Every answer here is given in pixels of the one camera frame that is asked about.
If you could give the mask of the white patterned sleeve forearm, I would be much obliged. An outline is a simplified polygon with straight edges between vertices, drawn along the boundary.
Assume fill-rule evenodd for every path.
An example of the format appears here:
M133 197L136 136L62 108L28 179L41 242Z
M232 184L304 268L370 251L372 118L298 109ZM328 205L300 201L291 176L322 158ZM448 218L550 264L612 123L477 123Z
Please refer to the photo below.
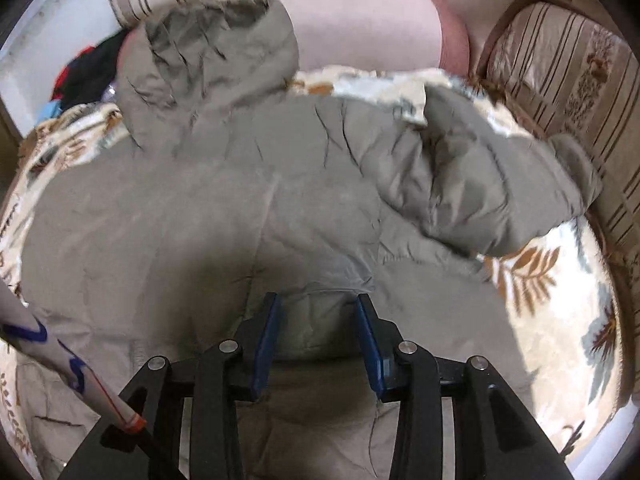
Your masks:
M78 354L37 318L1 283L1 338L61 377L96 414L126 432L138 434L145 420L122 400Z

